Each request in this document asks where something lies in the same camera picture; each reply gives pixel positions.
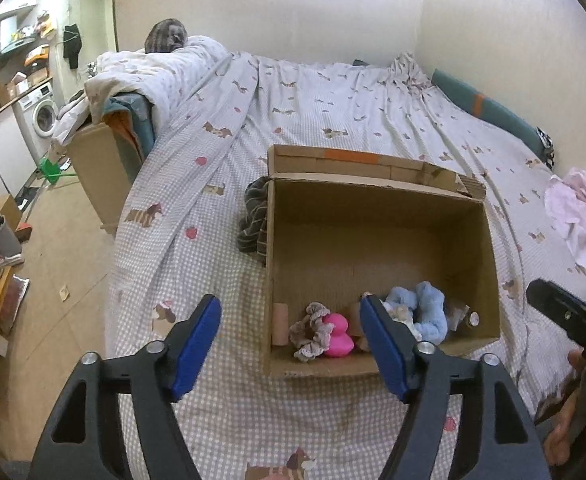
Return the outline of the person's hand holding gripper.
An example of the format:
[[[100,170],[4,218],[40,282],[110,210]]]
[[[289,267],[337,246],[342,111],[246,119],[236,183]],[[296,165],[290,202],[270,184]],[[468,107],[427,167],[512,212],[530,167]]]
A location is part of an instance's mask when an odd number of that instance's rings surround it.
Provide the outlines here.
[[[575,417],[579,397],[580,388],[577,387],[556,414],[553,430],[543,442],[544,457],[550,467],[562,466],[570,458],[568,430],[570,430],[570,423]]]

